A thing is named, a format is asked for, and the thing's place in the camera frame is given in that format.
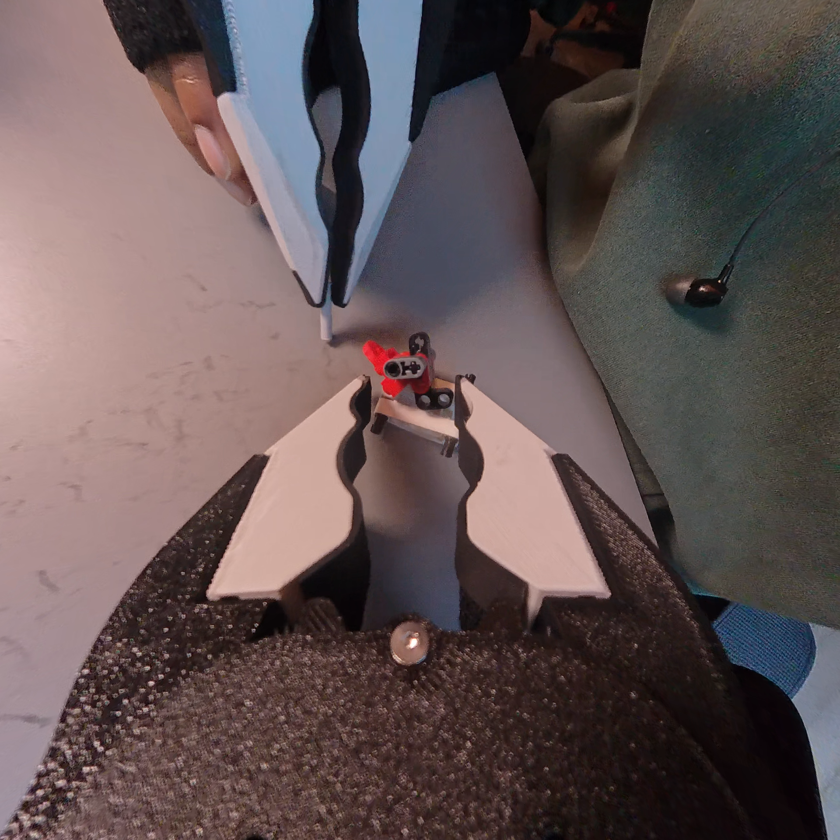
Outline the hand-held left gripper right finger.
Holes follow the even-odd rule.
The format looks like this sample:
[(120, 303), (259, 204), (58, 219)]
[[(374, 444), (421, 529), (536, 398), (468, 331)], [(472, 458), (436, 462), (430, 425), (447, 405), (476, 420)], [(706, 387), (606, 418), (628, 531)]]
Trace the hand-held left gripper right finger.
[(456, 382), (455, 421), (468, 482), (455, 549), (463, 592), (483, 609), (512, 604), (525, 627), (547, 597), (608, 598), (551, 447), (470, 379)]

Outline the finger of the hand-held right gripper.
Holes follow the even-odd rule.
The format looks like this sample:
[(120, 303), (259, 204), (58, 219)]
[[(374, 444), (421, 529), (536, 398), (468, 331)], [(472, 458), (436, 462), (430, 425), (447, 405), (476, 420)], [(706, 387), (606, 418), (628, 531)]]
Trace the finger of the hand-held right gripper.
[(323, 25), (341, 98), (332, 156), (332, 303), (356, 288), (411, 150), (421, 1), (326, 1)]
[(278, 246), (310, 305), (328, 296), (329, 235), (317, 198), (322, 147), (307, 98), (312, 1), (222, 2), (236, 90), (218, 99)]

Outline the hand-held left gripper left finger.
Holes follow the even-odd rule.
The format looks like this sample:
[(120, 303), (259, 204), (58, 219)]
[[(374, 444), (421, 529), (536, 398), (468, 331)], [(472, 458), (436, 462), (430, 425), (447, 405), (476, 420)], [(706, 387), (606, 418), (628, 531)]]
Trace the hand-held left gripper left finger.
[(360, 375), (267, 451), (206, 598), (256, 600), (335, 560), (361, 534), (371, 379)]

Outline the white toy brick piece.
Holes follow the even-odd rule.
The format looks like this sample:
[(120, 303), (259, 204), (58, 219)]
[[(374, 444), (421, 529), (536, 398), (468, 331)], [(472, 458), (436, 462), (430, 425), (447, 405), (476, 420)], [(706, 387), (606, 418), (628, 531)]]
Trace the white toy brick piece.
[(388, 425), (399, 427), (440, 445), (440, 452), (444, 457), (452, 457), (457, 450), (459, 432), (455, 425), (453, 405), (444, 409), (424, 411), (414, 404), (409, 405), (382, 395), (374, 409), (371, 433), (381, 434)]

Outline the red toy brick piece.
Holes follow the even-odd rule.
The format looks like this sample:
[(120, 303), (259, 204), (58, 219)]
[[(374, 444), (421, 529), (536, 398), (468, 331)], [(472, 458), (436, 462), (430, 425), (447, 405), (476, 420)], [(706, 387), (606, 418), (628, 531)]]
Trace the red toy brick piece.
[(366, 341), (362, 351), (376, 373), (382, 376), (382, 390), (386, 396), (397, 398), (409, 387), (420, 410), (431, 412), (452, 406), (454, 391), (434, 384), (434, 353), (426, 332), (412, 334), (407, 351), (386, 349), (373, 340)]

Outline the grey desk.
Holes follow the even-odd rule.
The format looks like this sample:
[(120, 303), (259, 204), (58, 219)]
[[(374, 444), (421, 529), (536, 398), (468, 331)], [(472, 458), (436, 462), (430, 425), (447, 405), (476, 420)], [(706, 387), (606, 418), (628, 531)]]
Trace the grey desk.
[(335, 341), (101, 2), (2, 2), (2, 825), (123, 592), (250, 456), (430, 333), (652, 536), (494, 77), (434, 101)]

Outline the person's right hand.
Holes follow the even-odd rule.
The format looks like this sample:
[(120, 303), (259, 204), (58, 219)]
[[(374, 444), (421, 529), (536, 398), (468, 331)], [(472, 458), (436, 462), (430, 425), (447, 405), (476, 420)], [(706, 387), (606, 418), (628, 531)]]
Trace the person's right hand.
[(144, 75), (176, 137), (200, 168), (237, 202), (255, 205), (255, 191), (222, 121), (204, 55), (166, 56)]

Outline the green sweatshirt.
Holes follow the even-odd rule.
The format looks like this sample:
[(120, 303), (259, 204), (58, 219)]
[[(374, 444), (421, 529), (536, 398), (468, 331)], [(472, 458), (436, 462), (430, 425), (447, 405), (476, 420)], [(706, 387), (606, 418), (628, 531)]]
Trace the green sweatshirt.
[(675, 564), (838, 627), (838, 2), (655, 2), (551, 104), (553, 278)]

